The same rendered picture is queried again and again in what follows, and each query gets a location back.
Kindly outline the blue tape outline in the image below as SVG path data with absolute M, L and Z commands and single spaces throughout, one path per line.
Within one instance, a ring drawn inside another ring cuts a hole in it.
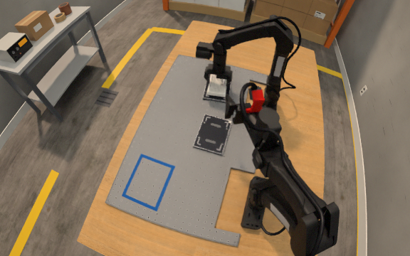
M 133 179 L 133 177 L 134 177 L 134 174 L 135 174 L 135 172 L 136 172 L 136 170 L 137 170 L 137 168 L 138 168 L 138 166 L 139 166 L 139 164 L 140 164 L 140 162 L 141 162 L 141 160 L 142 160 L 142 157 L 143 157 L 143 158 L 146 158 L 146 159 L 149 159 L 150 161 L 154 161 L 154 162 L 156 162 L 156 163 L 158 163 L 158 164 L 161 164 L 161 165 L 164 165 L 164 166 L 167 166 L 167 167 L 171 168 L 171 170 L 170 170 L 170 172 L 169 172 L 169 175 L 168 175 L 168 177 L 167 177 L 167 180 L 166 180 L 166 182 L 165 182 L 165 184 L 164 184 L 164 187 L 163 187 L 163 189 L 162 189 L 162 192 L 161 192 L 161 194 L 160 194 L 160 196 L 159 196 L 159 199 L 158 199 L 157 204 L 156 204 L 155 207 L 153 207 L 153 206 L 151 206 L 151 205 L 148 205 L 148 204 L 146 204 L 146 203 L 143 203 L 142 201 L 139 201 L 139 200 L 137 200 L 137 199 L 135 199 L 135 198 L 133 198 L 133 197 L 130 197 L 130 196 L 126 195 L 126 192 L 127 192 L 128 188 L 129 188 L 130 183 L 131 183 L 131 181 L 132 181 L 132 179 Z M 130 176 L 130 179 L 129 179 L 129 181 L 127 182 L 127 185 L 126 185 L 126 187 L 125 187 L 125 189 L 124 189 L 124 191 L 123 191 L 123 193 L 122 193 L 122 196 L 125 197 L 125 198 L 127 198 L 127 199 L 130 199 L 131 201 L 134 201 L 135 203 L 138 203 L 138 204 L 140 204 L 140 205 L 142 205 L 142 206 L 145 206 L 145 207 L 147 207 L 147 208 L 150 208 L 150 209 L 152 209 L 152 210 L 157 211 L 157 210 L 158 210 L 158 207 L 159 207 L 159 204 L 161 203 L 161 200 L 162 200 L 162 198 L 163 198 L 164 192 L 166 191 L 166 188 L 167 188 L 167 185 L 168 185 L 168 183 L 169 183 L 169 180 L 170 180 L 170 178 L 171 178 L 171 176 L 172 176 L 172 174 L 173 174 L 174 168 L 175 168 L 175 166 L 172 166 L 171 164 L 167 164 L 167 163 L 164 163 L 163 161 L 159 161 L 159 160 L 157 160 L 157 159 L 153 159 L 152 157 L 149 157 L 149 156 L 146 156 L 146 155 L 144 155 L 144 154 L 141 154 L 140 157 L 139 157 L 139 159 L 138 159 L 138 161 L 137 161 L 137 163 L 136 163 L 136 165 L 135 165 L 135 168 L 134 168 L 134 170 L 133 170 L 133 172 L 132 172 L 132 174 L 131 174 L 131 176 Z

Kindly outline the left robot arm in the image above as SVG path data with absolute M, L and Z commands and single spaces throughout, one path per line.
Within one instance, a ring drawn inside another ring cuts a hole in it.
M 274 129 L 280 134 L 282 127 L 279 120 L 280 116 L 275 110 L 263 108 L 258 114 L 256 126 Z M 284 151 L 287 163 L 304 186 L 292 176 L 283 164 L 278 139 L 274 134 L 252 128 L 248 134 L 255 147 L 253 164 L 265 178 L 252 178 L 243 227 L 261 229 L 265 212 L 263 207 L 266 207 L 288 231 L 294 256 L 310 256 L 320 221 L 316 212 L 320 209 L 325 218 L 322 239 L 315 255 L 336 245 L 340 218 L 337 204 L 332 202 L 327 205 L 319 198 L 297 173 Z

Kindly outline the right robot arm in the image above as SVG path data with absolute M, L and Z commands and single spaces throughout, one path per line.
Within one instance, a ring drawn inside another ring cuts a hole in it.
M 276 23 L 271 23 L 274 21 Z M 278 103 L 276 100 L 279 100 L 280 98 L 280 84 L 285 69 L 285 64 L 289 54 L 292 53 L 294 43 L 293 32 L 281 20 L 276 19 L 274 21 L 265 21 L 263 23 L 225 33 L 218 32 L 213 43 L 198 43 L 196 46 L 196 58 L 210 60 L 212 55 L 214 55 L 213 61 L 219 65 L 222 65 L 226 62 L 227 50 L 231 49 L 231 47 L 259 38 L 273 37 L 276 43 L 275 53 L 273 56 L 270 73 L 267 77 L 268 86 L 265 87 L 264 98 L 268 100 L 267 106 L 276 111 L 276 105 Z

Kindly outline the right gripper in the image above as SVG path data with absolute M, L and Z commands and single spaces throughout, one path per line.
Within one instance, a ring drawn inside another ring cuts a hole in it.
M 204 78 L 209 84 L 210 75 L 216 75 L 216 78 L 218 79 L 227 80 L 228 81 L 228 82 L 226 81 L 227 82 L 226 86 L 227 86 L 232 81 L 233 71 L 231 70 L 231 66 L 226 66 L 226 62 L 222 65 L 219 65 L 213 61 L 213 64 L 209 64 L 208 66 L 206 66 L 206 69 L 204 72 Z

